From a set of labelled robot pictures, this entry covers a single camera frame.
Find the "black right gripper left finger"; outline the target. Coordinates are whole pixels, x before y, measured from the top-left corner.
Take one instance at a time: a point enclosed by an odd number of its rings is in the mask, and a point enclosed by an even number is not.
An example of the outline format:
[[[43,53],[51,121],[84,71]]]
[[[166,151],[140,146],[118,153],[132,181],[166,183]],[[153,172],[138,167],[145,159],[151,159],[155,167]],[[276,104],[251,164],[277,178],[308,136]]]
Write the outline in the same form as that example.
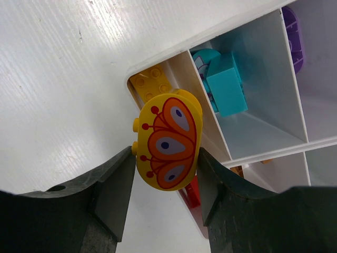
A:
[[[1,252],[115,252],[136,158],[127,147],[46,191],[1,192]]]

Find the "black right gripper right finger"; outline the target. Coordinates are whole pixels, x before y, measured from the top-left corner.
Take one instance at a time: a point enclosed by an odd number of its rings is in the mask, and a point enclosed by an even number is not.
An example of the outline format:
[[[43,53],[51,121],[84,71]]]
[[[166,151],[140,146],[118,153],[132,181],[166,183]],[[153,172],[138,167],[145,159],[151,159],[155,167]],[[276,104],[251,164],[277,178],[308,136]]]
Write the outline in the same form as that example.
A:
[[[336,188],[261,188],[204,148],[197,160],[211,252],[336,252]]]

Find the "brown brick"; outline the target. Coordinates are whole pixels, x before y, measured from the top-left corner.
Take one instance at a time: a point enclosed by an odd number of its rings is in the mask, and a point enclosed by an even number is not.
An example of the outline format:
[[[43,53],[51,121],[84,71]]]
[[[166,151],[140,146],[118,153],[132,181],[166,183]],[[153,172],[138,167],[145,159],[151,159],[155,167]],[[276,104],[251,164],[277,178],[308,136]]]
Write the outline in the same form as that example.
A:
[[[260,161],[260,163],[262,164],[268,164],[272,161],[273,159],[267,159],[267,160],[262,160]],[[235,167],[231,167],[230,170],[232,172],[234,172],[235,174],[239,175],[241,178],[244,178],[244,173],[243,173],[243,170],[248,168],[251,164],[248,163],[248,164],[243,164],[241,166],[235,166]]]

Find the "red rectangular brick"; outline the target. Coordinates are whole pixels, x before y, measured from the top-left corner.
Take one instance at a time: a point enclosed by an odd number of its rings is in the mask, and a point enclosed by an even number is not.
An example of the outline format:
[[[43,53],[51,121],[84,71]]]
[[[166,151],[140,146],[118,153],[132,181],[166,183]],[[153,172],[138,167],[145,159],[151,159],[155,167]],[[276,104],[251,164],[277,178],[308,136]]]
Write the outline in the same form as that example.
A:
[[[190,210],[201,205],[197,175],[194,176],[193,180],[186,187],[179,190],[179,194]]]

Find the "orange butterfly block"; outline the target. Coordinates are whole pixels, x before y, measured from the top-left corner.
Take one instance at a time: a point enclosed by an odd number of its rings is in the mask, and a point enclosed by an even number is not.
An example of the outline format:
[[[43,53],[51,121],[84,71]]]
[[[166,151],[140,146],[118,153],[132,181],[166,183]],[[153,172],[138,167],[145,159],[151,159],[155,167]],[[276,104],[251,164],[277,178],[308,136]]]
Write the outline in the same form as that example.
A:
[[[175,89],[153,97],[134,120],[137,141],[132,144],[142,179],[162,191],[187,186],[196,173],[203,112],[190,92]]]

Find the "yellow rectangular brick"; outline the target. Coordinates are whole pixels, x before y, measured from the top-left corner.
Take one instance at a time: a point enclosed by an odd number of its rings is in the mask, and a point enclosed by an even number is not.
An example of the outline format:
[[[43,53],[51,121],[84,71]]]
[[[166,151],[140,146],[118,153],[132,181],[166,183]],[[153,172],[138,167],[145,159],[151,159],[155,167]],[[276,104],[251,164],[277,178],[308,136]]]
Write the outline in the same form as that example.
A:
[[[160,64],[132,75],[129,81],[143,103],[173,89]]]

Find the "teal and yellow brick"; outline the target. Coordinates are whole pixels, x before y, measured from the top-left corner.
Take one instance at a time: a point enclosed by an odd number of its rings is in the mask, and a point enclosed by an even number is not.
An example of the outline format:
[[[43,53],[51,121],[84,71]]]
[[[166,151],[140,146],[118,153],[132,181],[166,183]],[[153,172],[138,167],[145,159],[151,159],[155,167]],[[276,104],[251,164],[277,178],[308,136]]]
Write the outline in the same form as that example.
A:
[[[232,52],[210,61],[206,81],[222,117],[247,110],[242,80]]]

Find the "teal frog block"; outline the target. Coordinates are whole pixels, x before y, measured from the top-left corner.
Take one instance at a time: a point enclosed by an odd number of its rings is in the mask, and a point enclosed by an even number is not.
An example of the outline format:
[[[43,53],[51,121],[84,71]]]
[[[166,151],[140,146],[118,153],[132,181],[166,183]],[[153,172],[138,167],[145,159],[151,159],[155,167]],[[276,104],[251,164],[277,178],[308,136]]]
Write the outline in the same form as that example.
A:
[[[197,68],[197,71],[200,75],[200,78],[202,80],[202,83],[204,85],[204,88],[206,90],[208,99],[211,103],[212,109],[215,113],[217,113],[219,110],[217,108],[217,105],[215,103],[214,97],[212,95],[211,89],[209,87],[209,84],[206,80],[206,76],[208,73],[209,65],[212,59],[215,57],[221,55],[218,51],[212,49],[212,48],[204,48],[202,50],[199,50],[197,52],[194,52],[192,54],[192,58],[194,61],[194,64]]]

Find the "purple lotus block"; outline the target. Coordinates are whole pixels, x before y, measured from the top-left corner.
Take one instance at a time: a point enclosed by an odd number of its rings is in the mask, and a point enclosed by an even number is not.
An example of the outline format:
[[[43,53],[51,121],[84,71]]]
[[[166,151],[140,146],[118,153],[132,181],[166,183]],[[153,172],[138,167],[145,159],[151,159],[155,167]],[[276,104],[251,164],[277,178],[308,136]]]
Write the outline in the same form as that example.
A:
[[[282,8],[286,33],[295,74],[299,73],[304,65],[305,55],[301,39],[299,20],[296,14],[288,7]]]

